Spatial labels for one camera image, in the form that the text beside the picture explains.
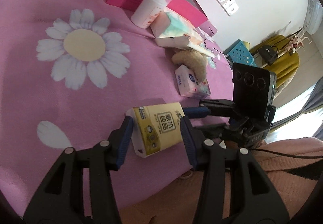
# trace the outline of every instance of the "vinda logo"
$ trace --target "vinda logo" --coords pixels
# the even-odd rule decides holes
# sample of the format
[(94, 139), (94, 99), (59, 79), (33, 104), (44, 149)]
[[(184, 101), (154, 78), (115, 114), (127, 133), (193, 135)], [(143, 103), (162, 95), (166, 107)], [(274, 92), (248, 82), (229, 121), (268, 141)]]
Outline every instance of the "vinda logo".
[(180, 75), (177, 76), (178, 85), (181, 85)]

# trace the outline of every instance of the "bottle label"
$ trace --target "bottle label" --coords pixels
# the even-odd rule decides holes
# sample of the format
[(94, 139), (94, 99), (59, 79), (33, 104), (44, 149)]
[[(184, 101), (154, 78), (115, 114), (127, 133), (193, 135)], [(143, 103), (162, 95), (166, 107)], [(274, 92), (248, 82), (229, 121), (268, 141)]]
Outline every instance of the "bottle label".
[(159, 7), (155, 7), (149, 14), (149, 17), (143, 22), (143, 26), (150, 26), (150, 24), (158, 17), (159, 13), (162, 11)]

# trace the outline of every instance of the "plastic packaging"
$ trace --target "plastic packaging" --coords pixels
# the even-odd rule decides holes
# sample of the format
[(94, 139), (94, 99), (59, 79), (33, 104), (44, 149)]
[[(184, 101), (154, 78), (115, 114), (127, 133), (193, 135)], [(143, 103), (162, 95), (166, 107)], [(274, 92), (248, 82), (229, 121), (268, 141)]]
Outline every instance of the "plastic packaging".
[(166, 0), (143, 0), (132, 15), (131, 21), (138, 27), (148, 28), (168, 3)]

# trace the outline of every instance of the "black cable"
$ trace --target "black cable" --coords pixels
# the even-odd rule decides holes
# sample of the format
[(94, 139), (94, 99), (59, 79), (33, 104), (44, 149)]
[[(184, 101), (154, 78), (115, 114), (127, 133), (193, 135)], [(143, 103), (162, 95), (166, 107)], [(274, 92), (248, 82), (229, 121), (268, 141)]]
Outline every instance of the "black cable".
[(323, 156), (297, 156), (297, 155), (290, 155), (290, 154), (285, 154), (285, 153), (280, 153), (280, 152), (275, 152), (275, 151), (265, 150), (265, 149), (258, 149), (258, 148), (251, 148), (250, 150), (262, 151), (262, 152), (267, 152), (267, 153), (271, 153), (271, 154), (275, 154), (275, 155), (287, 156), (287, 157), (293, 157), (293, 158), (302, 158), (302, 159), (323, 158)]

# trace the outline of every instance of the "beige plush toy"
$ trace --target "beige plush toy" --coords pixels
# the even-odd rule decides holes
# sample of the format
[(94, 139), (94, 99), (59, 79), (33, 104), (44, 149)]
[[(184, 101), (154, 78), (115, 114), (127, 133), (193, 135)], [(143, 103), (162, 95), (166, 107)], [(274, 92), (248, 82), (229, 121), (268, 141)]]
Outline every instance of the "beige plush toy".
[(175, 65), (185, 65), (191, 69), (196, 80), (201, 83), (206, 79), (207, 59), (198, 51), (181, 50), (172, 57)]

